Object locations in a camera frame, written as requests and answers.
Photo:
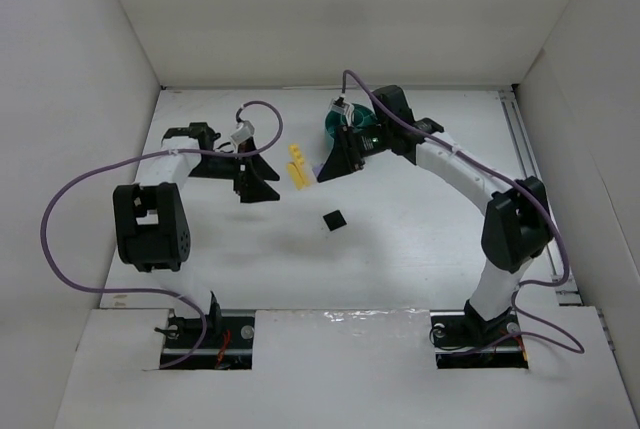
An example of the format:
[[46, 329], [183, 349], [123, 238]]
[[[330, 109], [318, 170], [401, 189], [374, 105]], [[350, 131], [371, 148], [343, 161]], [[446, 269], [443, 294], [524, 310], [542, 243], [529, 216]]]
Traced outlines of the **lavender lego brick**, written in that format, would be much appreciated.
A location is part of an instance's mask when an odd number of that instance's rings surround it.
[[323, 167], [324, 167], [323, 164], [318, 164], [312, 167], [312, 172], [316, 180], [319, 180], [319, 176], [322, 172]]

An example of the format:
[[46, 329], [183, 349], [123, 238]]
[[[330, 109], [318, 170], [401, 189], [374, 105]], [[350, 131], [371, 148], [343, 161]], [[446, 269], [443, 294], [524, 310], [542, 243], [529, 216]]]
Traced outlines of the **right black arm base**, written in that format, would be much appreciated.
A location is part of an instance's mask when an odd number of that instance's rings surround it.
[[505, 336], [520, 330], [511, 312], [488, 328], [477, 329], [463, 311], [430, 313], [429, 340], [438, 369], [527, 369], [520, 337]]

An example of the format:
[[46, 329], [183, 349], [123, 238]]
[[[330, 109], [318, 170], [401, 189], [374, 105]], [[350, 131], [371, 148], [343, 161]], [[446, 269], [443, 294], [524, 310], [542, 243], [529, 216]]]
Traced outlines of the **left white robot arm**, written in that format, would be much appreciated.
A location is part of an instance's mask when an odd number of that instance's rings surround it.
[[230, 180], [243, 204], [278, 201], [280, 195], [269, 183], [280, 176], [256, 153], [254, 133], [250, 122], [238, 122], [231, 143], [242, 157], [220, 158], [201, 153], [212, 151], [221, 137], [207, 123], [170, 128], [161, 143], [169, 154], [155, 159], [138, 182], [119, 185], [113, 193], [122, 262], [194, 303], [205, 314], [207, 332], [213, 335], [222, 332], [221, 309], [187, 263], [192, 240], [181, 189], [190, 177]]

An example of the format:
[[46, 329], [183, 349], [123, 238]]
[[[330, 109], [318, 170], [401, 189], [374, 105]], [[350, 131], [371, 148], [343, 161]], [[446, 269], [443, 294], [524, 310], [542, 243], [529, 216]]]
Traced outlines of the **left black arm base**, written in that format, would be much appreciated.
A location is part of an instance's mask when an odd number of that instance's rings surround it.
[[[160, 365], [182, 358], [201, 335], [199, 319], [171, 316], [166, 328], [156, 328], [164, 336]], [[203, 342], [186, 360], [172, 365], [175, 370], [249, 370], [252, 367], [255, 312], [223, 310], [218, 329], [208, 329]]]

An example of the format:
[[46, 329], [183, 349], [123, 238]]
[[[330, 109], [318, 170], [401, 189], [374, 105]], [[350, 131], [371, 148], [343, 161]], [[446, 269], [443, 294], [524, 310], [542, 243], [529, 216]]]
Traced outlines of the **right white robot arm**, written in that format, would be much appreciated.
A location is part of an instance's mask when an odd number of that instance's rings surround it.
[[366, 157], [389, 150], [465, 196], [484, 217], [481, 248], [486, 262], [450, 333], [454, 346], [486, 345], [506, 325], [524, 272], [553, 239], [541, 214], [548, 207], [545, 186], [535, 177], [506, 183], [469, 162], [442, 125], [415, 118], [397, 85], [375, 90], [370, 102], [374, 122], [359, 128], [354, 107], [344, 96], [331, 101], [329, 113], [338, 123], [332, 150], [316, 179], [323, 183], [352, 174], [363, 168]]

